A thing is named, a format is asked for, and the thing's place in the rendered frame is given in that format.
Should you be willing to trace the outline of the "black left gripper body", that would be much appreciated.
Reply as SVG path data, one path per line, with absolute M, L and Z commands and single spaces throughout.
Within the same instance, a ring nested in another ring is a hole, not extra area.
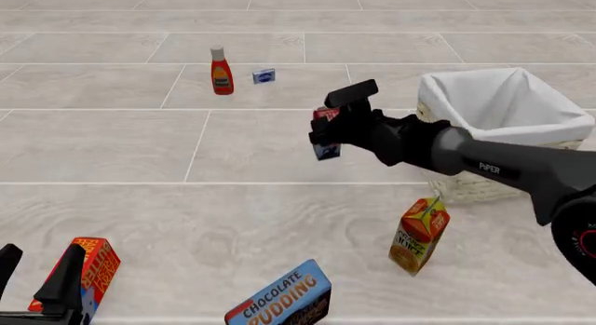
M 80 325 L 82 307 L 49 305 L 41 312 L 0 311 L 0 325 Z

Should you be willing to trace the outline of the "red and blue milk carton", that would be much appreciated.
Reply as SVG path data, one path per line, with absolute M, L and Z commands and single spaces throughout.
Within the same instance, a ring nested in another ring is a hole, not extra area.
M 311 129 L 312 132 L 315 132 L 316 126 L 322 124 L 320 119 L 325 119 L 327 121 L 333 120 L 337 115 L 339 115 L 339 109 L 329 109 L 325 106 L 321 106 L 316 109 L 312 114 L 311 120 Z M 318 161 L 326 160 L 326 159 L 333 159 L 339 157 L 341 155 L 341 147 L 340 143 L 320 143 L 320 142 L 311 142 L 313 145 L 313 150 L 315 156 Z

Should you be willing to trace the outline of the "red ketchup bottle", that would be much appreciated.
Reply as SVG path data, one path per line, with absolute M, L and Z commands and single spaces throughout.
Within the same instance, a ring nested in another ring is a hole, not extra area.
M 221 45 L 210 48 L 210 78 L 216 95 L 231 95 L 234 92 L 233 76 Z

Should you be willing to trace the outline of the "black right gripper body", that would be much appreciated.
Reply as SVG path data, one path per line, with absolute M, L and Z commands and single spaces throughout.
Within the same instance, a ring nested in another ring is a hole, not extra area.
M 373 134 L 383 123 L 385 115 L 379 109 L 372 109 L 367 99 L 348 103 L 340 107 L 336 117 L 340 124 L 339 134 L 342 143 L 354 145 L 366 151 L 374 152 Z

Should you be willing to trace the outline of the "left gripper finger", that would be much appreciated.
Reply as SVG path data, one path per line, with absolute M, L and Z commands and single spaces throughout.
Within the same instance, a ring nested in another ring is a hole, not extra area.
M 3 296 L 10 277 L 17 268 L 23 251 L 12 243 L 0 249 L 0 299 Z
M 42 304 L 42 314 L 63 314 L 68 310 L 82 311 L 81 274 L 85 250 L 72 243 L 56 268 L 34 295 Z

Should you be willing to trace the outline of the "blue chocolate pudding box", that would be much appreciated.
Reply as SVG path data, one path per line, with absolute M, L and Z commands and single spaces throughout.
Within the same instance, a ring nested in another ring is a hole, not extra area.
M 225 325 L 315 325 L 330 309 L 332 284 L 307 260 L 229 310 Z

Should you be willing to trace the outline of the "orange butter box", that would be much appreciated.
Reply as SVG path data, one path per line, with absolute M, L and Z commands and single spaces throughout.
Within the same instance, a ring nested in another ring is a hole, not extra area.
M 89 325 L 101 304 L 104 294 L 111 285 L 121 261 L 105 238 L 75 237 L 70 245 L 72 243 L 78 244 L 86 252 L 81 274 L 83 320 L 80 325 Z M 28 311 L 41 312 L 42 304 L 33 299 Z

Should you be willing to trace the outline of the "black plate on stalk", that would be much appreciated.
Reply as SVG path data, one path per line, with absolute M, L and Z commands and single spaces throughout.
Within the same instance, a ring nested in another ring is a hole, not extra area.
M 324 100 L 324 106 L 335 109 L 350 103 L 367 101 L 377 92 L 378 87 L 374 79 L 361 81 L 349 87 L 329 92 Z

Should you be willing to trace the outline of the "wicker basket with white liner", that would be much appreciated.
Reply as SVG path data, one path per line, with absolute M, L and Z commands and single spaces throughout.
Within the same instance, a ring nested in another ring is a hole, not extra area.
M 424 74 L 416 114 L 488 142 L 575 150 L 596 119 L 520 67 Z

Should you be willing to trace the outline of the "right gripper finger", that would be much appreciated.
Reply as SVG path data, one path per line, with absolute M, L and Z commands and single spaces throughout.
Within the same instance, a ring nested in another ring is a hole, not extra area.
M 311 120 L 311 131 L 308 138 L 313 145 L 332 145 L 342 143 L 342 129 L 343 123 L 339 117 L 329 119 L 327 117 L 320 117 Z

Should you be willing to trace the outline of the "orange juice carton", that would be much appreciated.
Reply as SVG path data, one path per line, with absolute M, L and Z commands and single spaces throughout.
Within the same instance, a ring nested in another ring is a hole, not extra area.
M 450 219 L 439 196 L 418 199 L 400 218 L 389 259 L 415 277 L 433 254 Z

